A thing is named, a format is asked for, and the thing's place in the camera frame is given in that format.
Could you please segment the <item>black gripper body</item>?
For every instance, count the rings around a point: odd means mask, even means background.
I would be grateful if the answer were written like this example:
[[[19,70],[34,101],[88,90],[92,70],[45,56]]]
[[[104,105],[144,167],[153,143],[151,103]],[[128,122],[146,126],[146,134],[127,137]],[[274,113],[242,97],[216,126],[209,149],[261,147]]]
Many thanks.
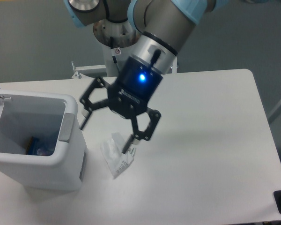
[[[136,115],[146,112],[148,101],[162,79],[162,75],[129,57],[107,89],[108,107],[126,119],[132,117],[132,111]]]

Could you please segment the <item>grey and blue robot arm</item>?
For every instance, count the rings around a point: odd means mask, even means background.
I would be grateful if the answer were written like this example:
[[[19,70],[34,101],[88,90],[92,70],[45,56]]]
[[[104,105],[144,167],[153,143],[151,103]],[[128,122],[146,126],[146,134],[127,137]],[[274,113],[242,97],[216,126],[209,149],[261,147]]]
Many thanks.
[[[112,48],[133,45],[116,80],[107,83],[96,77],[80,98],[88,115],[108,107],[129,119],[133,132],[122,149],[134,141],[151,139],[161,114],[148,102],[203,15],[224,6],[224,0],[66,0],[70,16],[78,27],[105,22],[122,25],[115,36],[107,30]]]

